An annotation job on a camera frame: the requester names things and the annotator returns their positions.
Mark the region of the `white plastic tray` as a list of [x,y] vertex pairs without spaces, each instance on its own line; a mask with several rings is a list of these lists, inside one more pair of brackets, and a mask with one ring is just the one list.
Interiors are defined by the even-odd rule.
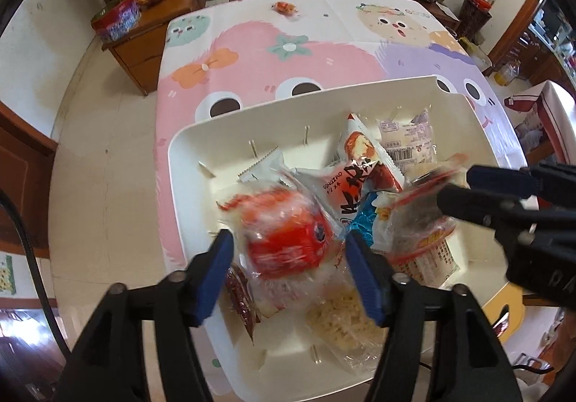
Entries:
[[158,148],[168,163],[185,257],[230,240],[229,291],[204,329],[244,401],[308,401],[374,375],[384,330],[365,315],[348,273],[348,225],[369,193],[393,209],[370,226],[396,270],[446,289],[466,284],[496,318],[506,260],[489,230],[432,210],[408,186],[433,170],[464,183],[475,165],[516,166],[513,128],[486,121],[436,76],[401,78],[270,101],[185,126]]

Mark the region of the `large printed clear cake pack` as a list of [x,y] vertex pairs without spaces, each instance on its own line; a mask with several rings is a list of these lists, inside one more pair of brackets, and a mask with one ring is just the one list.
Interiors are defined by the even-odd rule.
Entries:
[[446,240],[412,259],[391,263],[395,271],[403,272],[419,284],[439,288],[460,270]]

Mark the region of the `red label sausage pack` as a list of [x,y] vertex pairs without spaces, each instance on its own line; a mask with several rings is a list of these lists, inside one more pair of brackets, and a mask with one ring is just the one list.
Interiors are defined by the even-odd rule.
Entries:
[[380,191],[372,202],[373,248],[392,263],[403,263],[435,247],[455,230],[456,222],[437,206],[439,191],[450,184],[465,186],[468,156],[410,164],[400,193]]

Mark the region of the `red lid dark bin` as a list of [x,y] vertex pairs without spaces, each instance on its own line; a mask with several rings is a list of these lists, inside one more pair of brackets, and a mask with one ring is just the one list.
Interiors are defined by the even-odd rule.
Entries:
[[472,40],[491,19],[491,8],[492,5],[487,0],[464,0],[458,15],[458,36]]

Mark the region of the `brown wooden door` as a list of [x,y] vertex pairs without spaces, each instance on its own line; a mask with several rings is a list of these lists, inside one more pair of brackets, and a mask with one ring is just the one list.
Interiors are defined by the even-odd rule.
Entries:
[[48,259],[50,183],[58,144],[1,106],[1,190],[18,208],[34,254]]

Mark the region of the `silver blue snack bag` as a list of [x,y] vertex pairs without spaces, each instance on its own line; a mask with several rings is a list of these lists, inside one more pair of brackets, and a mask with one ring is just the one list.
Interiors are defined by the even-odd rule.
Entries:
[[356,231],[368,247],[384,250],[384,231],[390,218],[391,193],[371,191],[362,200],[354,219],[348,224],[347,232]]

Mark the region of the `red round pastry pack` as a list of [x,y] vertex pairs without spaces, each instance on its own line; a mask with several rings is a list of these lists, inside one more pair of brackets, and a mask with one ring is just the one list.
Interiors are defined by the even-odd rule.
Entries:
[[260,314],[320,302],[342,258],[342,226],[308,190],[256,184],[216,200]]

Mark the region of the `white plastic pitcher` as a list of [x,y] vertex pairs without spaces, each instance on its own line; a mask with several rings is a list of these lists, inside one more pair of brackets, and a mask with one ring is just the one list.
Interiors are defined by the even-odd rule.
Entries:
[[488,55],[482,51],[479,46],[469,41],[466,36],[459,37],[458,42],[482,73],[485,73],[492,68],[492,62]]

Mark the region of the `orange white snack bar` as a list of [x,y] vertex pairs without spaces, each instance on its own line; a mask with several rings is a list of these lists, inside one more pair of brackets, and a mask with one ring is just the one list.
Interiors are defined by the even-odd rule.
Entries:
[[256,181],[277,182],[285,168],[283,152],[280,148],[274,148],[256,163],[245,169],[238,175],[240,183]]

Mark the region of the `dark red date pack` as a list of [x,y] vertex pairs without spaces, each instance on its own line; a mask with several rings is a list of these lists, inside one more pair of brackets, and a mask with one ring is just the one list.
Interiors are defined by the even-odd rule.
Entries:
[[241,318],[244,328],[251,340],[254,341],[254,331],[262,322],[261,314],[257,308],[248,276],[237,263],[232,263],[225,276],[225,289],[236,314]]

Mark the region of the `red round tin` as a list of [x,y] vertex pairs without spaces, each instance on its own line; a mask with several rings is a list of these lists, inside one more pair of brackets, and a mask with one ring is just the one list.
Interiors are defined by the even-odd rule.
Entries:
[[91,19],[91,27],[103,43],[122,39],[140,22],[136,0],[112,0]]

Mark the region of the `purple white bread pack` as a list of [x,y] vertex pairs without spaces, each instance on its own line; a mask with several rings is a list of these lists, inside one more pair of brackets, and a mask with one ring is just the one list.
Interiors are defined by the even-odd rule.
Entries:
[[423,109],[409,121],[379,119],[380,141],[404,176],[409,177],[416,166],[437,163],[436,143],[429,111]]

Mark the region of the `wooden tv cabinet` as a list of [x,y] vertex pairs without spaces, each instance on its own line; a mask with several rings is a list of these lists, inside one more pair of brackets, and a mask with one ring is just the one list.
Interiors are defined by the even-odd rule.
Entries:
[[[298,18],[284,17],[271,9],[273,3],[286,1],[299,10]],[[405,29],[402,42],[412,44],[414,36],[426,36],[429,43],[448,51],[462,54],[454,33],[433,15],[428,6],[414,0],[344,0],[356,9],[370,6],[388,10],[399,19],[399,28]],[[271,24],[310,23],[311,30],[320,37],[328,36],[322,19],[340,24],[345,28],[351,21],[344,17],[344,7],[332,7],[328,0],[230,0],[211,5],[207,0],[162,0],[154,6],[141,8],[141,19],[122,39],[103,43],[119,65],[136,83],[141,93],[147,95],[156,90],[160,73],[161,55],[168,43],[188,43],[208,25],[220,23],[244,23],[261,21]]]

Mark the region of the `cartoon printed tablecloth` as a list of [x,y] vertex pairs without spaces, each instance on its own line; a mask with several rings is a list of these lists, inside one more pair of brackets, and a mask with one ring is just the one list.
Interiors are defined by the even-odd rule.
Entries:
[[[155,164],[159,235],[169,271],[203,253],[224,224],[213,194],[277,146],[288,167],[333,162],[349,113],[379,139],[378,120],[398,109],[409,120],[429,108],[437,155],[466,153],[469,163],[525,164],[502,103],[471,57],[414,36],[388,10],[344,0],[345,28],[322,19],[328,36],[306,25],[261,21],[210,24],[188,43],[168,43],[157,90]],[[447,239],[487,317],[509,306],[505,343],[525,314],[519,288],[507,284],[505,258],[488,231],[462,226]],[[314,339],[295,314],[279,311],[260,326],[255,345],[239,317],[219,303],[192,337],[209,387],[247,401],[305,401],[365,383],[335,361],[311,358]]]

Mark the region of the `red white jujube snack bag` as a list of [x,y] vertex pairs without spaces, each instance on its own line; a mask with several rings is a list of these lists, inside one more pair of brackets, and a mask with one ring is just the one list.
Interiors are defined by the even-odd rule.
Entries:
[[293,173],[316,195],[326,212],[344,226],[355,219],[368,193],[400,193],[404,187],[401,170],[355,113],[347,116],[330,165],[321,169],[295,168]]

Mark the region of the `small orange snack pack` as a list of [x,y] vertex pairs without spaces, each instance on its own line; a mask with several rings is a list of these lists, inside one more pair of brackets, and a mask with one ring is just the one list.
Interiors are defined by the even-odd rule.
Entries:
[[293,3],[287,3],[286,1],[277,1],[273,3],[271,9],[287,18],[298,18],[299,17],[299,10]]

